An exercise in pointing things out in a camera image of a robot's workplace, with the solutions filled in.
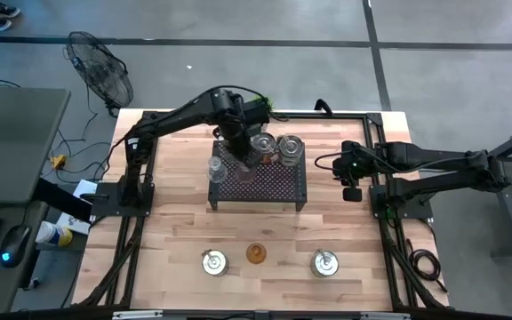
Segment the electric fan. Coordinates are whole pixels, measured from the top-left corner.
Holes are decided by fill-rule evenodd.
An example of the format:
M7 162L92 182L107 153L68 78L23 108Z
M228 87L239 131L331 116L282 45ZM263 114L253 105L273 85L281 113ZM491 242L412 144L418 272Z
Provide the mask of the electric fan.
M68 35L68 58L78 74L104 102L111 116L114 109L130 105L133 88L125 63L115 57L95 36L74 31Z

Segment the gray floor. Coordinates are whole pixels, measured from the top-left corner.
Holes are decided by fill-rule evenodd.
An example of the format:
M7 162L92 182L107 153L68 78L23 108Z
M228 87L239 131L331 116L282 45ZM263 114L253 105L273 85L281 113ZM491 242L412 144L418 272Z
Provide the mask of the gray floor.
M9 32L14 35L65 36L81 29L107 37L368 40L357 0L8 2L24 12ZM381 41L512 43L512 0L371 0L371 6ZM109 48L128 64L135 91L132 108L176 108L209 86L239 84L265 92L278 108L312 109L323 98L334 109L381 110L370 49ZM91 114L84 84L62 54L62 45L56 44L0 44L0 78L71 90L61 130L74 139ZM406 112L419 146L494 148L512 135L512 51L382 50L381 58L392 109ZM91 108L100 115L91 123L87 141L72 144L73 152L111 139L115 120L102 106L91 94ZM72 159L68 168L84 168L106 152L103 146L91 149ZM93 169L61 178L92 174ZM53 174L48 179L57 181ZM512 259L489 258L491 249L512 240L495 196L462 190L440 194L431 203L451 304L512 315ZM15 307L59 305L72 279L63 276L65 270L78 259L58 253L45 259L37 273L53 279L52 285L21 294Z

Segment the yellow plug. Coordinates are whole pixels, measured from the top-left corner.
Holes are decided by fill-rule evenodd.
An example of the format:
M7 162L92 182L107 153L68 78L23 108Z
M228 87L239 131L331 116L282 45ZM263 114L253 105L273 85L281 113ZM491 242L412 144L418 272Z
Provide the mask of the yellow plug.
M53 168L53 170L59 170L59 169L62 169L64 164L67 162L67 156L65 156L65 155L51 156L51 158L49 160L51 160L51 167Z

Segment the perforated metal platform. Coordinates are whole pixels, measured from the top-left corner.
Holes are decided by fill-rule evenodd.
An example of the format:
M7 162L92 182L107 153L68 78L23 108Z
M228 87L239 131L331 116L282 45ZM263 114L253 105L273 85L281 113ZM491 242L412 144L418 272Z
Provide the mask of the perforated metal platform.
M280 163L261 164L256 169L254 179L248 183L236 178L238 162L229 161L229 156L225 156L226 152L221 141L213 142L212 155L218 156L228 170L224 181L210 183L209 202L213 210L218 209L219 201L235 201L295 203L298 212L308 201L305 145L297 165L287 167Z

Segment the wooden table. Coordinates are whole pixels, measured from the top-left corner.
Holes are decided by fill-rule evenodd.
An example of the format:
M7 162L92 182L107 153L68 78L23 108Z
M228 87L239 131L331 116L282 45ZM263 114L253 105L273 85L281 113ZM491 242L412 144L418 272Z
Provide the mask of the wooden table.
M118 141L141 117L141 109L123 109L113 141ZM405 114L382 112L387 141L410 141ZM198 125L159 139L154 170L156 194L146 219L133 287L132 308L268 309L357 311L390 310L388 280L379 226L372 218L361 181L362 203L344 202L342 187L330 172L314 166L320 155L340 151L343 140L364 143L357 120L291 120L271 123L273 135L295 134L306 143L308 202L300 213L293 204L219 203L213 212L207 201L207 160L213 127ZM124 147L113 153L104 180L117 181L124 172ZM331 159L324 164L330 165ZM411 173L409 178L417 178ZM92 229L76 282L74 302L83 300L112 263L120 218L110 217ZM406 237L415 248L436 253L427 226L404 221ZM245 256L251 243L263 244L268 256L251 264ZM331 250L340 269L320 279L309 270L317 249ZM201 253L220 250L230 260L223 277L205 274ZM125 275L120 276L117 298ZM403 301L404 278L396 272ZM424 282L447 304L436 283Z

